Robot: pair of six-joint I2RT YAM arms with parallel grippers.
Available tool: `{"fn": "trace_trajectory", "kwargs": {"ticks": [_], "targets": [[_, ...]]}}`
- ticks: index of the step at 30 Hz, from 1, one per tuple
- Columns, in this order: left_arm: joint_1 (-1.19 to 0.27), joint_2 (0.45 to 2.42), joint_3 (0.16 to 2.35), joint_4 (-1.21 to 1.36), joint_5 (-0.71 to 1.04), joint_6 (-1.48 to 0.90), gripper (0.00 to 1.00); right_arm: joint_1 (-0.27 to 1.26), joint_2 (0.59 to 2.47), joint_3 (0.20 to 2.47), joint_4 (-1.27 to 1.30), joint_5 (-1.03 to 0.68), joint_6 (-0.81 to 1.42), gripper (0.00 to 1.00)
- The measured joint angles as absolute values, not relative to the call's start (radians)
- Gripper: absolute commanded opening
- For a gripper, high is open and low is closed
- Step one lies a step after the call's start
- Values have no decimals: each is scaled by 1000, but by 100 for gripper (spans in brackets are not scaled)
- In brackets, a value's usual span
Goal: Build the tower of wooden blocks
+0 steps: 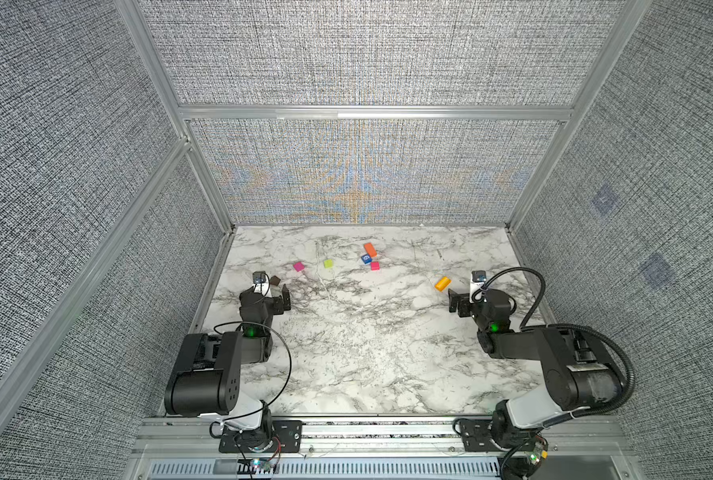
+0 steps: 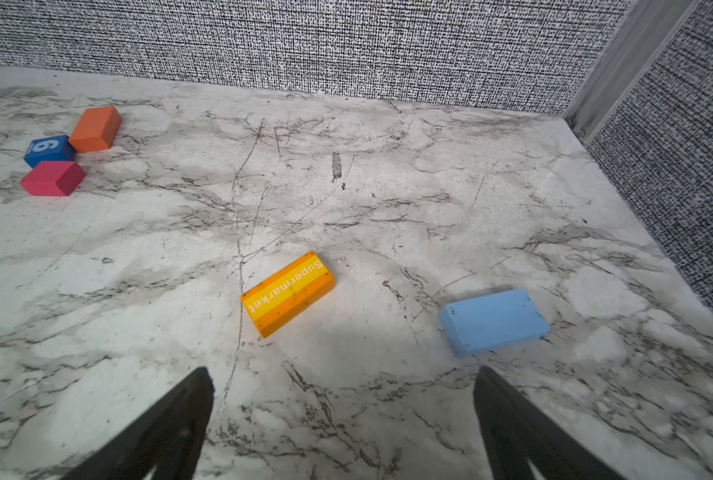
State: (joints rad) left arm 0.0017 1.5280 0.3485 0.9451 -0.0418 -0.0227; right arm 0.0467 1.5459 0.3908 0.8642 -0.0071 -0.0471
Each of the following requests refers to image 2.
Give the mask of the orange wood block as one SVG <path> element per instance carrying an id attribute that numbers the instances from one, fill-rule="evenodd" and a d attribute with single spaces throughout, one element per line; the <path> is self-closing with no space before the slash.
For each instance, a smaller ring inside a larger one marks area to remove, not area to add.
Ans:
<path id="1" fill-rule="evenodd" d="M 78 153 L 104 151 L 112 148 L 122 116 L 114 106 L 87 109 L 68 143 Z"/>

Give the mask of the blue number six cube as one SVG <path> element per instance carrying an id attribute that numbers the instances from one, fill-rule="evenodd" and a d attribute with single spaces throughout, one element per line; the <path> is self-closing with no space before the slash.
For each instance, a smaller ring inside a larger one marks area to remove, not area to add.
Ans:
<path id="1" fill-rule="evenodd" d="M 76 150 L 70 145 L 66 135 L 32 140 L 24 156 L 24 161 L 32 169 L 42 162 L 74 160 Z"/>

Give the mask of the magenta-red wood block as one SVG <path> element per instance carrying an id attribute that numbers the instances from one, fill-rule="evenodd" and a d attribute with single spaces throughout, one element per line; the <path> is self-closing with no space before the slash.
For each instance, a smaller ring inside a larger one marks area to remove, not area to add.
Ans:
<path id="1" fill-rule="evenodd" d="M 31 196 L 70 196 L 86 178 L 84 168 L 71 161 L 40 162 L 21 182 Z"/>

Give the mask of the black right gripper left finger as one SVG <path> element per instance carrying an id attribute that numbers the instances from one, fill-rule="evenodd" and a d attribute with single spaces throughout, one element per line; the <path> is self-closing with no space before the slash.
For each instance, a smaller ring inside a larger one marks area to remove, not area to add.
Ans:
<path id="1" fill-rule="evenodd" d="M 196 368 L 66 479 L 192 479 L 214 406 L 208 370 Z"/>

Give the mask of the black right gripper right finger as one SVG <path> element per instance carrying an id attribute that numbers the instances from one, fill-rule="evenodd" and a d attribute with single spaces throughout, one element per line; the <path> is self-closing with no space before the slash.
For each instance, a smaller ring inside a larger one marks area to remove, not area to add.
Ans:
<path id="1" fill-rule="evenodd" d="M 473 390 L 487 460 L 495 479 L 619 479 L 493 369 L 482 366 Z"/>

